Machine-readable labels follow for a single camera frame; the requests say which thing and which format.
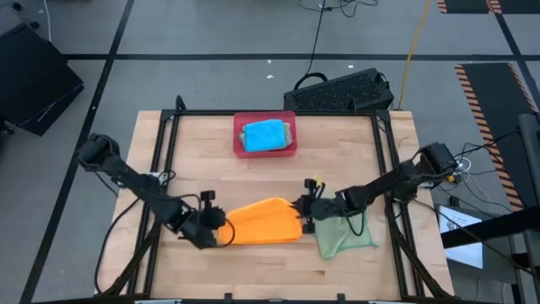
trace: yellow cable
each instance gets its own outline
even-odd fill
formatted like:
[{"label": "yellow cable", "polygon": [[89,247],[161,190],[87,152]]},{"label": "yellow cable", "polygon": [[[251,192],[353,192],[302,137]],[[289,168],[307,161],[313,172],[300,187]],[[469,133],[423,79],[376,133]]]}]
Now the yellow cable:
[{"label": "yellow cable", "polygon": [[424,27],[424,21],[426,17],[428,16],[430,4],[431,4],[431,0],[427,0],[424,6],[424,12],[422,13],[422,17],[420,17],[420,22],[418,23],[418,28],[416,29],[416,34],[414,34],[413,44],[411,45],[411,48],[408,51],[407,62],[405,62],[405,70],[403,71],[402,92],[399,95],[399,104],[397,104],[398,110],[402,110],[403,92],[405,91],[405,82],[407,81],[408,65],[411,62],[411,56],[414,54],[414,50],[416,49],[416,43],[419,40],[420,32],[422,32],[422,27]]}]

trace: yellow clip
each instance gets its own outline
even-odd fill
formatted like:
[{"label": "yellow clip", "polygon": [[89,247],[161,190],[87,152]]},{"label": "yellow clip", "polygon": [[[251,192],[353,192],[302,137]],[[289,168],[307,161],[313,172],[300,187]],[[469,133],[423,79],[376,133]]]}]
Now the yellow clip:
[{"label": "yellow clip", "polygon": [[315,174],[315,182],[318,187],[322,186],[321,178],[317,174]]}]

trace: black metal frame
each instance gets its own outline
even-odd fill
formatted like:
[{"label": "black metal frame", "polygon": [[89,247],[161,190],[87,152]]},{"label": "black metal frame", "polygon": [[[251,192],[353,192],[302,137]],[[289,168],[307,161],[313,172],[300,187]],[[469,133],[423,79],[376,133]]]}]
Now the black metal frame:
[{"label": "black metal frame", "polygon": [[[154,146],[154,155],[151,163],[150,170],[157,171],[159,169],[159,158],[164,146],[165,139],[165,130],[169,120],[172,120],[172,127],[170,130],[169,144],[167,147],[167,154],[165,157],[165,171],[168,171],[172,167],[173,156],[176,148],[176,137],[178,134],[178,128],[180,125],[181,116],[230,116],[234,115],[237,112],[246,112],[250,110],[187,110],[184,103],[182,102],[180,96],[176,99],[176,108],[174,110],[163,110],[159,119],[158,134]],[[275,111],[275,110],[255,110],[255,111]],[[392,124],[389,111],[296,111],[297,116],[346,116],[346,117],[369,117],[371,120],[371,125],[373,128],[373,136],[375,141],[375,150],[377,153],[378,166],[380,169],[381,175],[386,173],[386,161],[384,155],[384,149],[381,141],[381,125],[379,122],[383,122],[384,130],[386,134],[386,140],[388,142],[388,149],[390,152],[390,161],[392,168],[397,167],[399,164],[399,156],[397,154],[396,143],[393,137]],[[163,187],[162,191],[166,192],[166,185]],[[393,197],[390,193],[385,194],[385,204],[393,205]],[[408,245],[413,249],[413,252],[416,253],[414,239],[413,239],[413,228],[411,226],[411,220],[408,213],[408,206],[406,204],[399,204],[402,215],[403,234],[405,235]],[[142,240],[146,235],[149,223],[149,207],[145,204],[143,207],[143,213],[141,216],[141,221],[138,229],[137,244],[135,249],[139,248],[142,244]],[[394,215],[393,207],[391,208],[391,215]],[[398,243],[392,238],[392,251],[394,256],[394,264],[396,266],[396,275],[397,275],[397,285],[399,289],[399,294],[402,301],[415,302],[415,303],[478,303],[476,301],[463,301],[459,299],[443,299],[443,298],[434,298],[434,297],[425,297],[424,294],[424,284],[419,277],[416,269],[413,270],[413,283],[415,289],[415,296],[410,296],[408,293],[407,277],[405,275],[405,269],[403,267],[403,257],[402,249],[399,247]],[[48,301],[48,302],[33,302],[34,304],[84,304],[84,303],[134,303],[135,301],[150,300],[150,294],[152,289],[152,283],[154,279],[154,270],[155,263],[157,258],[157,251],[159,246],[159,238],[156,242],[152,244],[150,248],[150,254],[148,256],[148,267],[146,274],[144,275],[143,283],[143,292],[136,293],[136,286],[138,281],[138,269],[134,272],[130,278],[127,285],[127,293],[122,296],[100,296],[100,297],[91,297],[91,298],[81,298],[81,299],[72,299],[72,300],[61,300],[61,301]],[[303,301],[303,300],[234,300],[234,303],[237,304],[260,304],[260,303],[269,303],[272,301],[278,301],[279,303],[287,304],[360,304],[360,303],[371,303],[372,301],[348,301],[345,299],[344,294],[337,294],[337,300],[329,301]],[[232,304],[233,295],[227,293],[224,294],[223,299],[181,299],[183,304]]]}]

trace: blue cloth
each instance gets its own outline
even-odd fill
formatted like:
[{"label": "blue cloth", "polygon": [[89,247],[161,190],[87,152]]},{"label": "blue cloth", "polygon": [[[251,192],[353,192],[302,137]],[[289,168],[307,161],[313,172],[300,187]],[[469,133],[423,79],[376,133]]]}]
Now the blue cloth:
[{"label": "blue cloth", "polygon": [[262,122],[248,123],[244,126],[246,152],[261,152],[287,147],[284,122],[268,119]]}]

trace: black equipment box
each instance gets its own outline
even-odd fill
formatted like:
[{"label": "black equipment box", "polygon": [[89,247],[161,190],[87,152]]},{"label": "black equipment box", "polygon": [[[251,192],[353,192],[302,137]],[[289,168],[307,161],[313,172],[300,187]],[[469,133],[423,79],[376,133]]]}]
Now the black equipment box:
[{"label": "black equipment box", "polygon": [[375,68],[292,90],[283,96],[284,110],[385,110],[394,100],[386,77]]}]

